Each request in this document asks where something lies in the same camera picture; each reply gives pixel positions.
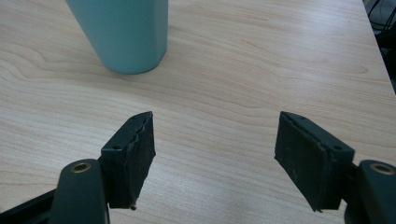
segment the wooden table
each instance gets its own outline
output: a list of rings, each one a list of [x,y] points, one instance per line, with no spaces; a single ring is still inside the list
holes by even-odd
[[[65,1],[0,2],[0,210],[153,111],[157,157],[112,223],[343,223],[313,213],[274,160],[279,112],[396,165],[396,97],[360,0],[170,0],[168,51],[125,76]]]

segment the light blue cup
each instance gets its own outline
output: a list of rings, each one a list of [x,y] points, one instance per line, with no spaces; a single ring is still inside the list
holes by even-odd
[[[122,74],[155,68],[166,52],[168,0],[66,0],[102,63]]]

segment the light wood tabletop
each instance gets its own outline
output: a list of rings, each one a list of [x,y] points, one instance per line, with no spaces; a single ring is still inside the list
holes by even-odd
[[[152,111],[157,156],[112,223],[344,223],[314,213],[274,159],[280,111],[396,165],[396,97],[360,0],[170,0],[168,50],[108,71],[64,0],[0,1],[0,212],[97,159]]]

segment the cup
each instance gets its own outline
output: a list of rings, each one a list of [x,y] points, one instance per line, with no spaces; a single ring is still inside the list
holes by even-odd
[[[167,47],[168,0],[66,0],[101,62],[122,74],[155,68]]]

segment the teal tumbler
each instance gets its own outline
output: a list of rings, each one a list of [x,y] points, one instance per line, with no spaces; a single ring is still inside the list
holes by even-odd
[[[168,0],[66,0],[102,63],[122,74],[155,68],[166,52]]]

